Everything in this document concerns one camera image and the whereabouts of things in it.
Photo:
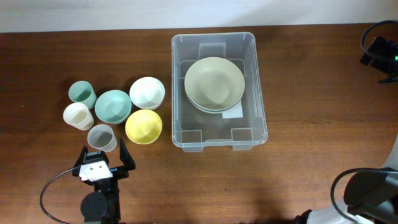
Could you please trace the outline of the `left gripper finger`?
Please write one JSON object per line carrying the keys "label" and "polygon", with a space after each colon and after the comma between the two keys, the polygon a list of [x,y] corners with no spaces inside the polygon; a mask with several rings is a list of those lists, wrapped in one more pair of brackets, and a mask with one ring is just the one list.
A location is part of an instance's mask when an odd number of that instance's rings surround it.
{"label": "left gripper finger", "polygon": [[136,163],[134,162],[129,151],[127,150],[127,147],[125,145],[123,138],[119,139],[119,158],[120,158],[121,162],[123,163],[124,168],[127,171],[136,169]]}
{"label": "left gripper finger", "polygon": [[79,155],[78,159],[76,160],[74,167],[77,168],[84,164],[84,162],[86,160],[87,153],[88,153],[88,148],[86,146],[83,146],[83,149],[81,150],[80,155]]}

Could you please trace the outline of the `cream plate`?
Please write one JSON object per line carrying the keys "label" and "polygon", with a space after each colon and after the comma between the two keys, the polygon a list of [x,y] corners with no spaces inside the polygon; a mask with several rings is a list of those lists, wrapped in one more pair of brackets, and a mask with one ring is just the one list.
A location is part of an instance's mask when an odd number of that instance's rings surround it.
{"label": "cream plate", "polygon": [[208,110],[208,109],[203,109],[200,106],[198,106],[196,103],[194,103],[189,97],[187,97],[187,99],[189,100],[189,102],[195,106],[196,108],[198,108],[200,111],[203,111],[205,113],[210,113],[210,114],[219,114],[219,113],[232,113],[232,114],[243,114],[243,109],[242,109],[242,104],[241,104],[241,100],[239,100],[234,106],[225,109],[225,110],[216,110],[216,111],[212,111],[212,110]]}

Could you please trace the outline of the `beige plate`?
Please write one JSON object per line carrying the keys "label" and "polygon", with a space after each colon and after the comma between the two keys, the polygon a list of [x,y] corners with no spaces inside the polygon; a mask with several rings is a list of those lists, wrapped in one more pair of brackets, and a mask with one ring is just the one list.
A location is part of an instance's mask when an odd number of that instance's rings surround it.
{"label": "beige plate", "polygon": [[185,93],[210,110],[233,106],[243,97],[246,82],[242,71],[231,61],[207,57],[196,61],[184,78]]}

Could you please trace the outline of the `dark blue plate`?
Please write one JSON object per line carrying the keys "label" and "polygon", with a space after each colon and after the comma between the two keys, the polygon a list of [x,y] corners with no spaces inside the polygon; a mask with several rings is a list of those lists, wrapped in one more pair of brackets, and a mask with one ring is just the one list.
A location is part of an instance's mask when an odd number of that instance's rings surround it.
{"label": "dark blue plate", "polygon": [[188,98],[189,102],[190,102],[193,106],[195,106],[195,107],[198,108],[199,110],[201,110],[201,111],[203,111],[203,112],[205,112],[205,113],[209,113],[209,114],[219,114],[219,113],[223,113],[223,112],[225,112],[225,111],[227,111],[227,110],[232,109],[234,106],[238,105],[238,103],[240,103],[241,100],[242,100],[242,98],[240,98],[239,101],[238,101],[237,103],[235,103],[233,106],[230,106],[230,107],[225,108],[225,109],[222,109],[222,110],[210,110],[210,109],[203,108],[203,107],[201,107],[200,105],[196,104],[186,93],[185,93],[185,96]]}

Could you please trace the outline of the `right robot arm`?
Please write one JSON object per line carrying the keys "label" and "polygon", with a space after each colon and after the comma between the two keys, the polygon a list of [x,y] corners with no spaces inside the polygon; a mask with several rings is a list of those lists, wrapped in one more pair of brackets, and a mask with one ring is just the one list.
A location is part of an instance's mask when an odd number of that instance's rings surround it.
{"label": "right robot arm", "polygon": [[[375,37],[360,62],[386,74],[380,84],[397,83],[397,43]],[[294,223],[397,223],[397,143],[379,169],[339,174],[330,190],[331,205],[307,210]]]}

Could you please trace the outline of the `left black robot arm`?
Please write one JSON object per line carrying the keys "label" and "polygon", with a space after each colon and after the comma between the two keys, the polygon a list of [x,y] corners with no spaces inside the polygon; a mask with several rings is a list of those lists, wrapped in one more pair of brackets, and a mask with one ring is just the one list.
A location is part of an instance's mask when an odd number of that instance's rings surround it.
{"label": "left black robot arm", "polygon": [[119,223],[121,220],[118,181],[129,177],[136,164],[123,139],[119,140],[119,158],[123,165],[110,168],[105,152],[89,152],[85,146],[75,162],[72,175],[94,187],[81,201],[85,223]]}

